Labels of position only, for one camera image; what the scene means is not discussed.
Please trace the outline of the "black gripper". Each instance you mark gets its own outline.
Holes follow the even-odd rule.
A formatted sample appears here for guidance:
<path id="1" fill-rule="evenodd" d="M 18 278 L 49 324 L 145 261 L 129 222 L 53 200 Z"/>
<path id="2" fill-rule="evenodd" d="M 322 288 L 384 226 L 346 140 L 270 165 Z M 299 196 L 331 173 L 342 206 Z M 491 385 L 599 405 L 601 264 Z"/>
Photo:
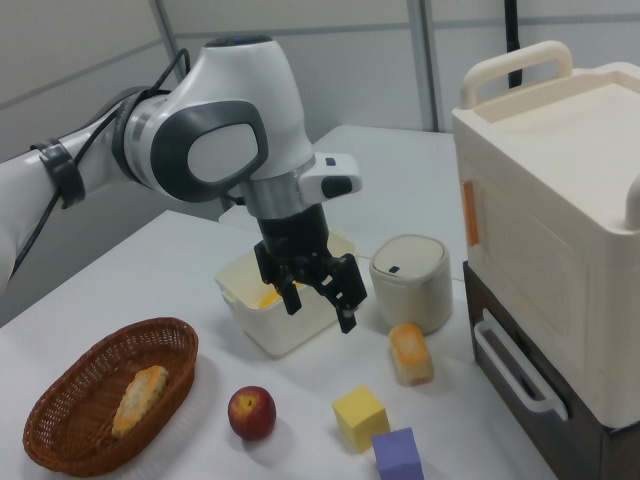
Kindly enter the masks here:
<path id="1" fill-rule="evenodd" d="M 353 254 L 333 257 L 327 246 L 329 229 L 320 204 L 283 219 L 259 220 L 262 240 L 254 253 L 262 281 L 282 298 L 294 315 L 301 300 L 294 282 L 319 284 L 319 292 L 335 308 L 340 330 L 351 332 L 355 312 L 366 299 L 366 288 Z"/>

